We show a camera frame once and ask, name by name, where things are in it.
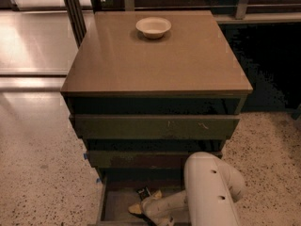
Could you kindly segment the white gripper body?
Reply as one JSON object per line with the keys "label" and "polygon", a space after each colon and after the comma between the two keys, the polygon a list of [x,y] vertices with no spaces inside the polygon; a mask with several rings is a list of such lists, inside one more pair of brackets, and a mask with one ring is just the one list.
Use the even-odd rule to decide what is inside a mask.
{"label": "white gripper body", "polygon": [[186,191],[169,195],[160,200],[149,196],[141,203],[143,214],[156,226],[174,226],[178,213],[188,210]]}

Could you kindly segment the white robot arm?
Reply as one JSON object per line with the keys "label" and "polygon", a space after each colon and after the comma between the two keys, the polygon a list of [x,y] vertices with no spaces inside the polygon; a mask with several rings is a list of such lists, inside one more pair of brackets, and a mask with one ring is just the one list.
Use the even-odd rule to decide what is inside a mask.
{"label": "white robot arm", "polygon": [[184,190],[156,191],[128,207],[155,226],[241,226],[235,203],[246,192],[242,173],[210,153],[193,153],[184,164]]}

